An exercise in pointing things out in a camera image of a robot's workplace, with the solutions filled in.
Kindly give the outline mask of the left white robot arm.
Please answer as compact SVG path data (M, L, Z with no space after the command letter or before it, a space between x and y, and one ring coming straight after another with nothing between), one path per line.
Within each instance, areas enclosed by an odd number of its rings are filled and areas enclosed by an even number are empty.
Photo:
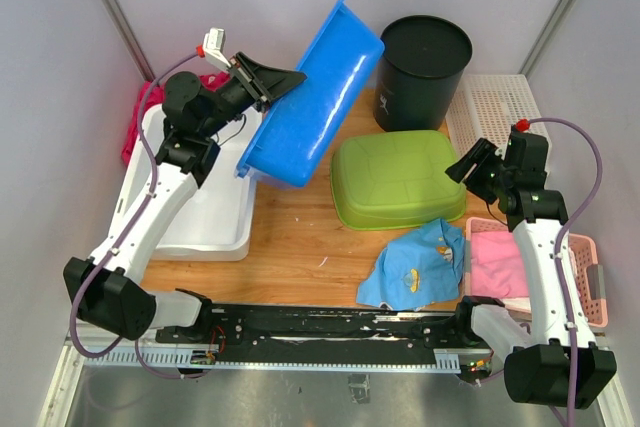
M151 172L122 223L86 259L71 258L63 277L72 301L70 332L82 320L119 339L136 340L149 329L179 327L190 341L207 340L214 318L206 298L186 291L152 294L140 282L149 260L182 207L203 186L220 154L214 136L251 107L266 107L301 85L300 71L261 65L237 53L230 78L210 90L179 67L164 74L164 138L152 149L140 142Z

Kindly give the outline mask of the large black cylindrical container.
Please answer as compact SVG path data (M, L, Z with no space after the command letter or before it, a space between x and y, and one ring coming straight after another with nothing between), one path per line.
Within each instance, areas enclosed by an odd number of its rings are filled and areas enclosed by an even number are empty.
M385 131L437 130L473 55L456 24L429 15L395 20L381 34L373 114Z

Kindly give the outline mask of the blue plastic tub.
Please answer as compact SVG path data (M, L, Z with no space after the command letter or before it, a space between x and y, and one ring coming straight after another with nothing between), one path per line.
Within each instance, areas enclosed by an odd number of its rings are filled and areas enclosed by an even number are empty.
M337 0L296 66L306 79L270 107L236 175L281 188L305 187L383 50L380 38L345 0Z

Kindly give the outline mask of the green plastic basin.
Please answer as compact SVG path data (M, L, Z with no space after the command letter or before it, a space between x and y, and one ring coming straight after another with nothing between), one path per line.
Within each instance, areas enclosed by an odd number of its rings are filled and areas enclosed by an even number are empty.
M443 133L398 131L351 137L334 152L331 191L340 221L353 230L418 227L466 212L466 189L445 170L458 160Z

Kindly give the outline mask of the white perforated basket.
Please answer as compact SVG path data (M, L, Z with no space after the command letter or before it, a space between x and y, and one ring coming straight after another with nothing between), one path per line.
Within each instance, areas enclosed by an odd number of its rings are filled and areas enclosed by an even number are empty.
M459 157L480 138L504 155L511 126L541 116L524 75L465 75L445 117L449 136Z

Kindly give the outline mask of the white plastic tub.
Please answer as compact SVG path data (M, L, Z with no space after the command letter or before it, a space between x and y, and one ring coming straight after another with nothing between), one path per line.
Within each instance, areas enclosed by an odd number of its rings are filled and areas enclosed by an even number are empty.
M236 177L236 165L262 123L253 108L245 111L246 122L227 124L220 132L221 152L202 188L183 206L158 243L153 260L239 261L249 250L256 181ZM150 147L157 152L163 140L165 115L160 104L143 118ZM151 168L136 140L112 217L109 233L123 223L125 213L149 180Z

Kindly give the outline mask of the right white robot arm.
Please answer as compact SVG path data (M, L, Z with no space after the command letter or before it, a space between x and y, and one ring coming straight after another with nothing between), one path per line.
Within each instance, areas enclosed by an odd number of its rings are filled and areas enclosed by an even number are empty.
M525 331L504 304L466 296L456 308L455 339L484 341L503 364L517 403L586 409L614 377L613 352L600 349L583 312L568 245L564 198L549 190L545 137L512 129L504 154L478 139L447 175L504 213L524 264L532 325Z

